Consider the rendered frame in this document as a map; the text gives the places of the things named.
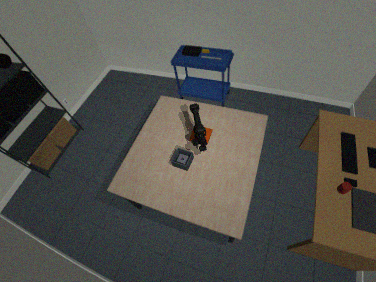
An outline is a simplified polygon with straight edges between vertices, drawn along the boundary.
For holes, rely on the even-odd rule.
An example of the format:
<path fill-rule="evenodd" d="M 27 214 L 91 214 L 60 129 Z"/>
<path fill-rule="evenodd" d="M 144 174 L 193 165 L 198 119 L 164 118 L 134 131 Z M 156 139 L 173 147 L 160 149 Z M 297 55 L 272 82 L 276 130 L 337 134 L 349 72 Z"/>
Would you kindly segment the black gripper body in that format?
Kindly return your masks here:
<path fill-rule="evenodd" d="M 196 137 L 197 137 L 197 134 L 195 134 L 194 137 L 196 138 Z M 198 139 L 198 137 L 197 137 L 197 139 Z M 198 139 L 198 140 L 199 140 L 199 139 Z M 206 146 L 200 146 L 200 147 L 199 147 L 199 150 L 200 150 L 200 151 L 205 151 L 205 150 L 207 150 L 207 148 L 206 148 Z"/>

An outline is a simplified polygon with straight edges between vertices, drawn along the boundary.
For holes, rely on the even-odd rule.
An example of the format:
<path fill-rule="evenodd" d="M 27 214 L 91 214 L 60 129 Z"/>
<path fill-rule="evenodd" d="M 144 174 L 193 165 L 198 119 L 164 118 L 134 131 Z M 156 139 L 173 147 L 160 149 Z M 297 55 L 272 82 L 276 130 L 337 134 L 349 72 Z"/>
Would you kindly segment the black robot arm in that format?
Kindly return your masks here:
<path fill-rule="evenodd" d="M 201 144 L 201 146 L 205 146 L 207 145 L 207 141 L 206 141 L 206 128 L 203 126 L 203 124 L 201 123 L 201 120 L 200 120 L 200 116 L 199 116 L 199 105 L 197 103 L 195 104 L 191 104 L 190 106 L 190 111 L 193 113 L 193 116 L 194 116 L 194 122 L 195 122 L 195 126 L 193 128 L 194 130 L 194 133 L 197 134 L 197 137 L 192 139 L 191 142 L 193 144 L 193 146 L 197 146 L 198 144 Z M 204 133 L 205 131 L 205 133 Z M 200 141 L 200 142 L 199 142 Z"/>

